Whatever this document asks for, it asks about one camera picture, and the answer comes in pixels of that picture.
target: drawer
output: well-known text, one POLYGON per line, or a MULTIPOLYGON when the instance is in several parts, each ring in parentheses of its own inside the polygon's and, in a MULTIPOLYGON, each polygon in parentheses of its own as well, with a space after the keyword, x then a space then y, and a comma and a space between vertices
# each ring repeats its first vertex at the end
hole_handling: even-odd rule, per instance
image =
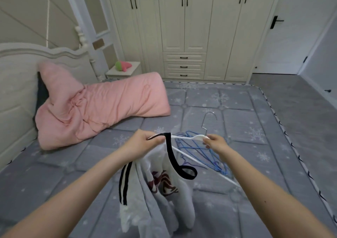
POLYGON ((206 53, 163 53, 165 62, 206 62, 206 53))
POLYGON ((175 70, 180 72, 188 71, 204 71, 205 63, 189 63, 189 62, 164 62, 165 70, 175 70))
POLYGON ((204 79, 204 72, 196 72, 196 71, 187 71, 187 72, 179 72, 179 71, 169 71, 165 70, 165 78, 180 78, 180 79, 204 79))

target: person's left hand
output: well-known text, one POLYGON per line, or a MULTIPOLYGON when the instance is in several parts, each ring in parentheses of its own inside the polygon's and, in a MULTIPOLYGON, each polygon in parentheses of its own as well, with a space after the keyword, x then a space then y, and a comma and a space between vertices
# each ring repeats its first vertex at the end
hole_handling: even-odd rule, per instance
POLYGON ((138 129, 133 136, 129 138, 123 146, 121 146, 120 149, 123 151, 128 163, 143 157, 151 149, 164 143, 165 136, 158 136, 151 140, 147 140, 153 135, 155 135, 155 133, 152 131, 143 131, 138 129))

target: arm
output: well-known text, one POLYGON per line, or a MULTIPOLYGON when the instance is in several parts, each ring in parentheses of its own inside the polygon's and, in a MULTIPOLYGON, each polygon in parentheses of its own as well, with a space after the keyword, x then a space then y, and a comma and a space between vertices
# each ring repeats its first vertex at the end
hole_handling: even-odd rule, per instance
POLYGON ((273 237, 335 237, 311 211, 231 149, 221 136, 207 136, 207 148, 213 149, 230 167, 273 237))
POLYGON ((17 223, 3 238, 68 237, 101 189, 123 165, 165 141, 164 136, 147 141, 152 135, 151 131, 138 130, 121 148, 17 223))

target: wardrobe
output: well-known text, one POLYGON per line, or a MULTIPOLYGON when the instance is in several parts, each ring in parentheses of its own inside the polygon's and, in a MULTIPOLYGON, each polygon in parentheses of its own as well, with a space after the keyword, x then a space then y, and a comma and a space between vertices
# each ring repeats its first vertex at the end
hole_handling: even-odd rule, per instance
POLYGON ((275 0, 110 0, 126 60, 163 78, 245 82, 275 0))

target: white nightstand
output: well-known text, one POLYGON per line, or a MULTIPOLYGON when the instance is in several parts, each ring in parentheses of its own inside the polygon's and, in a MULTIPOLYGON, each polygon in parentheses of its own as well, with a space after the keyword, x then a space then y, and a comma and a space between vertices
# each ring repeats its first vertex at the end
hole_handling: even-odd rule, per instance
POLYGON ((140 62, 138 61, 128 61, 128 62, 132 64, 132 67, 128 68, 126 72, 117 71, 116 66, 113 66, 111 70, 109 70, 106 73, 107 78, 123 79, 142 74, 140 62))

